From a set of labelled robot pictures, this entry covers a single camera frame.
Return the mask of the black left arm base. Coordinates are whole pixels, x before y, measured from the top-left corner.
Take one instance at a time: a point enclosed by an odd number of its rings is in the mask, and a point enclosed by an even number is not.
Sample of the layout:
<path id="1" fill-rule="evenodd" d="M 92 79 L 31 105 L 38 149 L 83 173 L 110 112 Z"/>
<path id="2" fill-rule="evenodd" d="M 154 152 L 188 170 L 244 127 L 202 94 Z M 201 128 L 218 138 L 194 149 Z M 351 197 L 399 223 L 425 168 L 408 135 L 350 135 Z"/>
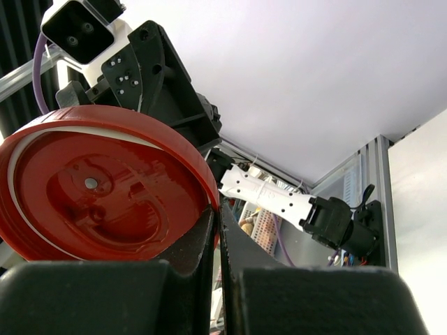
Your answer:
<path id="1" fill-rule="evenodd" d="M 365 266 L 382 266 L 382 216 L 381 203 L 369 201 L 375 185 L 370 184 L 363 191 L 360 204 L 352 207 L 353 225 L 351 232 L 351 250 Z"/>

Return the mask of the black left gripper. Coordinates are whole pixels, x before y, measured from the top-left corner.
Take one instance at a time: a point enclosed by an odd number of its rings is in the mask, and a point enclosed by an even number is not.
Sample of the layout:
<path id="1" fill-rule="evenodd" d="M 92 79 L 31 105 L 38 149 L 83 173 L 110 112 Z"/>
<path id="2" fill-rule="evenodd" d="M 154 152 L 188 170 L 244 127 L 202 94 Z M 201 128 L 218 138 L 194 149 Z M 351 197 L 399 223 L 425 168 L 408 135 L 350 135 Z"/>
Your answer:
<path id="1" fill-rule="evenodd" d="M 90 89 L 71 81 L 56 93 L 59 107 L 133 110 L 171 127 L 206 155 L 221 142 L 218 109 L 193 88 L 163 27 L 148 20 L 127 38 L 127 45 L 101 63 Z"/>

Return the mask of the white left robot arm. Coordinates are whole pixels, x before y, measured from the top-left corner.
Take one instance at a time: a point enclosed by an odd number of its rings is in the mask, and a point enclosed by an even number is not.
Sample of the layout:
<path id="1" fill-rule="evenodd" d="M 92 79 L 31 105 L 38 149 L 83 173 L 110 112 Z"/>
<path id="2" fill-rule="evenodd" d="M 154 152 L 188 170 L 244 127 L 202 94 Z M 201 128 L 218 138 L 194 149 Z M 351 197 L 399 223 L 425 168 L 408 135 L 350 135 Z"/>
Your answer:
<path id="1" fill-rule="evenodd" d="M 92 18 L 64 21 L 53 41 L 92 76 L 88 90 L 71 82 L 57 92 L 60 107 L 110 105 L 146 114 L 176 130 L 207 163 L 222 195 L 256 204 L 292 223 L 318 243 L 344 250 L 364 265 L 382 265 L 382 218 L 379 202 L 370 201 L 369 185 L 360 204 L 339 198 L 292 193 L 239 167 L 217 148 L 218 109 L 195 91 L 191 78 L 164 29 L 153 21 L 118 37 Z"/>

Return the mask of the red round lid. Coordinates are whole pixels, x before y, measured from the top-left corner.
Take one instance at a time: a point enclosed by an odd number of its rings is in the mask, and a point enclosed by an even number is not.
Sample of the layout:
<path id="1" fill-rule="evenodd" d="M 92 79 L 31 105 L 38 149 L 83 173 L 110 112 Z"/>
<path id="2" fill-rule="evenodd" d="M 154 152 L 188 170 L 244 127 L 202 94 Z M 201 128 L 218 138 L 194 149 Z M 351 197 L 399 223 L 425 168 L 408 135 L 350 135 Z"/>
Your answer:
<path id="1" fill-rule="evenodd" d="M 121 107 L 55 110 L 1 144 L 1 238 L 25 260 L 148 260 L 218 209 L 185 137 Z"/>

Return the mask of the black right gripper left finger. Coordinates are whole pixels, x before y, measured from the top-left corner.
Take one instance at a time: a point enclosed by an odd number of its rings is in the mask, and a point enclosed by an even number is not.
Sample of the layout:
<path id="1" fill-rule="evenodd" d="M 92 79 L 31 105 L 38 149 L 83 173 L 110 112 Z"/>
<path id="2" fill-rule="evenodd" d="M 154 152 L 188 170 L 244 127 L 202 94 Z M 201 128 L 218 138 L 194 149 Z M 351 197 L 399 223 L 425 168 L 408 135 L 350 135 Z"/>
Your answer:
<path id="1" fill-rule="evenodd" d="M 146 261 L 42 261 L 1 277 L 2 334 L 208 334 L 214 212 Z"/>

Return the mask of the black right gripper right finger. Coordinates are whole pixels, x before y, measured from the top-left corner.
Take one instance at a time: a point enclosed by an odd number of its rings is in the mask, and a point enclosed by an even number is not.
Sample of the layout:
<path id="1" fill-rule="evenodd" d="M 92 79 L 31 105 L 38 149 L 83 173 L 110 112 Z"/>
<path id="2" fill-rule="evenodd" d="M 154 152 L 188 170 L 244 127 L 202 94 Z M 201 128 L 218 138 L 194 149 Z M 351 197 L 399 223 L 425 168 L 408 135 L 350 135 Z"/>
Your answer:
<path id="1" fill-rule="evenodd" d="M 226 334 L 427 334 L 410 289 L 383 267 L 287 267 L 219 208 Z"/>

